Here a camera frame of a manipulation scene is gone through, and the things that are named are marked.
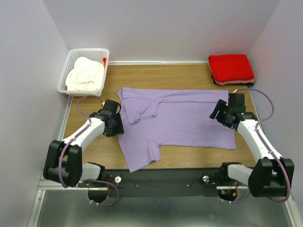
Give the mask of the purple t shirt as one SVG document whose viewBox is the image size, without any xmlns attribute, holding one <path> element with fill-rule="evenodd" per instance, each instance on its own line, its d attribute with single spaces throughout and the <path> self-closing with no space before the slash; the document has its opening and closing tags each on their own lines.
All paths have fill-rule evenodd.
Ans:
<svg viewBox="0 0 303 227">
<path fill-rule="evenodd" d="M 160 146 L 236 149 L 234 131 L 210 118 L 227 90 L 121 88 L 124 133 L 118 143 L 129 171 L 160 161 Z"/>
</svg>

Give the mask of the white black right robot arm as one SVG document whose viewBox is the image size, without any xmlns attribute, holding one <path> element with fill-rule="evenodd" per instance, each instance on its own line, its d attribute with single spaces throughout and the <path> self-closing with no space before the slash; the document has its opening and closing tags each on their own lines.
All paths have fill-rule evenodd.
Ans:
<svg viewBox="0 0 303 227">
<path fill-rule="evenodd" d="M 254 168 L 237 162 L 222 163 L 213 179 L 223 185 L 237 181 L 247 186 L 253 197 L 286 202 L 291 194 L 294 162 L 284 158 L 273 147 L 261 129 L 262 121 L 254 113 L 246 111 L 244 94 L 236 89 L 229 94 L 227 102 L 219 100 L 210 118 L 236 130 L 256 160 Z"/>
</svg>

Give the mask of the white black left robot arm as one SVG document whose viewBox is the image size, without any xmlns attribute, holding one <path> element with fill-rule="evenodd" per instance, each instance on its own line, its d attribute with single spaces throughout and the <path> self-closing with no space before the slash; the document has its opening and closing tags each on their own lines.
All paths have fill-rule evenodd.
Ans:
<svg viewBox="0 0 303 227">
<path fill-rule="evenodd" d="M 43 170 L 44 179 L 60 183 L 64 188 L 75 187 L 83 181 L 99 187 L 106 181 L 104 166 L 82 163 L 83 151 L 96 137 L 114 137 L 124 133 L 121 105 L 107 99 L 102 106 L 97 112 L 84 114 L 86 122 L 71 136 L 50 143 Z"/>
</svg>

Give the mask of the folded pink t shirt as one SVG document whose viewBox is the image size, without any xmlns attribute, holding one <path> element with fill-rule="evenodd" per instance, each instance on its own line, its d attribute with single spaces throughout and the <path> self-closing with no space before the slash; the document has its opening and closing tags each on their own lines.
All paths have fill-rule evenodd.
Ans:
<svg viewBox="0 0 303 227">
<path fill-rule="evenodd" d="M 219 82 L 214 80 L 216 84 L 218 85 L 236 85 L 236 84 L 254 84 L 255 79 L 249 79 L 249 80 L 230 80 L 230 81 L 224 81 L 224 82 Z"/>
</svg>

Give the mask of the folded black t shirt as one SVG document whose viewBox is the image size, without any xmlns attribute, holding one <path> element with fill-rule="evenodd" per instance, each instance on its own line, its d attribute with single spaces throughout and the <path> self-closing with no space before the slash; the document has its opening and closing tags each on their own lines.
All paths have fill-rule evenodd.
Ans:
<svg viewBox="0 0 303 227">
<path fill-rule="evenodd" d="M 214 81 L 215 79 L 214 79 L 213 75 L 211 75 L 210 77 L 211 77 L 211 79 L 213 80 L 213 83 L 214 83 L 215 85 L 218 85 L 218 84 L 215 83 L 215 81 Z M 254 84 L 242 84 L 242 85 L 245 85 L 245 86 L 253 86 Z"/>
</svg>

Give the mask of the folded red t shirt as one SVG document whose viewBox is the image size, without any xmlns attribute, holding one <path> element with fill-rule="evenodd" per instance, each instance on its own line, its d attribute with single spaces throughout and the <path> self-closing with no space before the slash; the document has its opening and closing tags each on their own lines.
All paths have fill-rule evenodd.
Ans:
<svg viewBox="0 0 303 227">
<path fill-rule="evenodd" d="M 211 74 L 219 82 L 255 78 L 245 54 L 210 55 L 208 63 Z"/>
</svg>

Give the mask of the white crumpled t shirt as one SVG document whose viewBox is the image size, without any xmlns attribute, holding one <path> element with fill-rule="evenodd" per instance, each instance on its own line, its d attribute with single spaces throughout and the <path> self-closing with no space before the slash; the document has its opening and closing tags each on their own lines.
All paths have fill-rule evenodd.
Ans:
<svg viewBox="0 0 303 227">
<path fill-rule="evenodd" d="M 67 91 L 95 91 L 101 89 L 104 78 L 104 66 L 98 61 L 79 57 L 74 68 L 67 75 Z"/>
</svg>

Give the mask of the white plastic laundry basket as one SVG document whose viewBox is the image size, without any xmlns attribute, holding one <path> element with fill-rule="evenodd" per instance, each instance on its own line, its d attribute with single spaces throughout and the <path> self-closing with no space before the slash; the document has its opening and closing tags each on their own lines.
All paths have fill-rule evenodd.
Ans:
<svg viewBox="0 0 303 227">
<path fill-rule="evenodd" d="M 57 91 L 69 96 L 101 96 L 104 88 L 109 50 L 78 48 L 68 52 Z"/>
</svg>

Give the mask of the red garment in basket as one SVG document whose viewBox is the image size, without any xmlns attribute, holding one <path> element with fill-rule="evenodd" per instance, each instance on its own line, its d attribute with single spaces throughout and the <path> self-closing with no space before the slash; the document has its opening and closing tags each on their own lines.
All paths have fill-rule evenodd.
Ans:
<svg viewBox="0 0 303 227">
<path fill-rule="evenodd" d="M 108 56 L 107 57 L 103 57 L 102 63 L 103 63 L 104 68 L 107 68 L 107 66 L 108 66 Z"/>
</svg>

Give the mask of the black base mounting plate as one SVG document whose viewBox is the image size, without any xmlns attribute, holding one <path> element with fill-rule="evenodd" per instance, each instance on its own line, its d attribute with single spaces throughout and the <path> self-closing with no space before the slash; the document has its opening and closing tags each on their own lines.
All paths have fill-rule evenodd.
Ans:
<svg viewBox="0 0 303 227">
<path fill-rule="evenodd" d="M 79 187 L 88 188 L 90 195 L 112 198 L 232 196 L 238 187 L 234 180 L 222 180 L 218 168 L 141 169 L 133 173 L 108 169 L 101 179 L 111 184 L 86 180 Z"/>
</svg>

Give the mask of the aluminium frame rail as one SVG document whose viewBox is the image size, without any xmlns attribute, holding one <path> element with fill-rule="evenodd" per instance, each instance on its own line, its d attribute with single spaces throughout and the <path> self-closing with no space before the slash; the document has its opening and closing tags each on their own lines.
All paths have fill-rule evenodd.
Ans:
<svg viewBox="0 0 303 227">
<path fill-rule="evenodd" d="M 31 227 L 300 227 L 295 202 L 248 196 L 240 185 L 232 196 L 93 196 L 88 188 L 62 188 L 41 179 Z"/>
</svg>

